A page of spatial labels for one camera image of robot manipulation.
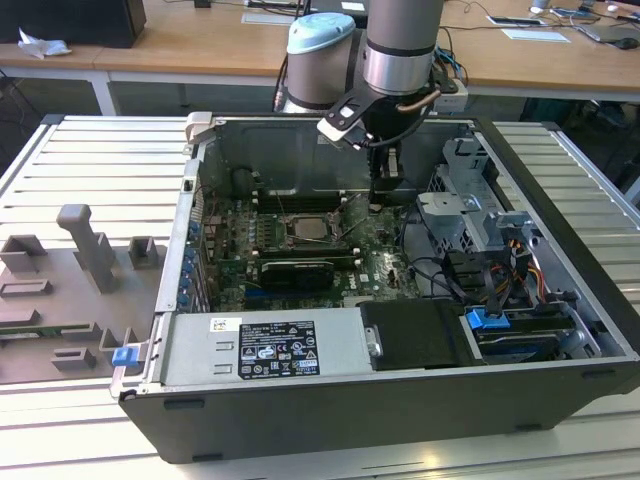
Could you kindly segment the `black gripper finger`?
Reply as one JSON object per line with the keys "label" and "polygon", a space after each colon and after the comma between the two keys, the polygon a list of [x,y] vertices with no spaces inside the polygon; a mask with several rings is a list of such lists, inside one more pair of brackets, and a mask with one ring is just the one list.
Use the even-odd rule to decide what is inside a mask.
{"label": "black gripper finger", "polygon": [[380,174],[381,160],[380,160],[380,148],[370,148],[368,150],[368,165],[370,176],[370,188],[368,194],[368,202],[370,210],[381,210],[382,205],[379,201],[379,196],[376,193],[376,181]]}
{"label": "black gripper finger", "polygon": [[383,147],[379,190],[383,193],[394,191],[402,182],[401,170],[397,148]]}

